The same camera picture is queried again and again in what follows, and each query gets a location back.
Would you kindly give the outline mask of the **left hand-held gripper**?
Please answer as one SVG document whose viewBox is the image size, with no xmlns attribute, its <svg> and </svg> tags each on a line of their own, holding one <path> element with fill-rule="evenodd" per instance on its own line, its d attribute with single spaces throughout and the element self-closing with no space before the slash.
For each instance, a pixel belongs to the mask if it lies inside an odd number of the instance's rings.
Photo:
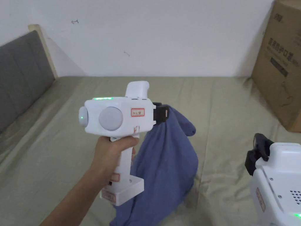
<svg viewBox="0 0 301 226">
<path fill-rule="evenodd" d="M 127 85 L 124 97 L 95 97 L 79 109 L 79 123 L 86 133 L 109 137 L 112 142 L 126 137 L 139 137 L 155 125 L 166 122 L 168 106 L 148 98 L 149 83 L 134 81 Z M 144 180 L 130 174 L 132 147 L 122 151 L 109 184 L 101 198 L 120 206 L 144 191 Z"/>
</svg>

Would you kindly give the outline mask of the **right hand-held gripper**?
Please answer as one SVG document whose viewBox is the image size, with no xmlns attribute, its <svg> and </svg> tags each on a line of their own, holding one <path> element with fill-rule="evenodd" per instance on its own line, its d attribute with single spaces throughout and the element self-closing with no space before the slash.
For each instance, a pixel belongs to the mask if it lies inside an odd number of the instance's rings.
<svg viewBox="0 0 301 226">
<path fill-rule="evenodd" d="M 258 226 L 301 225 L 301 146 L 256 133 L 245 167 Z"/>
</svg>

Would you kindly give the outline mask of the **person's left hand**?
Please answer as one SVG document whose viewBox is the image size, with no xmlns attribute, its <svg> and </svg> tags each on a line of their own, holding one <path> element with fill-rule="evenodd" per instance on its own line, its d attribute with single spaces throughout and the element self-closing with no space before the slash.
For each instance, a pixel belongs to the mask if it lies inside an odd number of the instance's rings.
<svg viewBox="0 0 301 226">
<path fill-rule="evenodd" d="M 109 137 L 99 137 L 95 146 L 91 169 L 97 172 L 103 180 L 108 182 L 118 165 L 121 153 L 128 148 L 132 151 L 138 142 L 139 138 L 132 136 L 124 137 L 113 142 L 110 141 Z"/>
</svg>

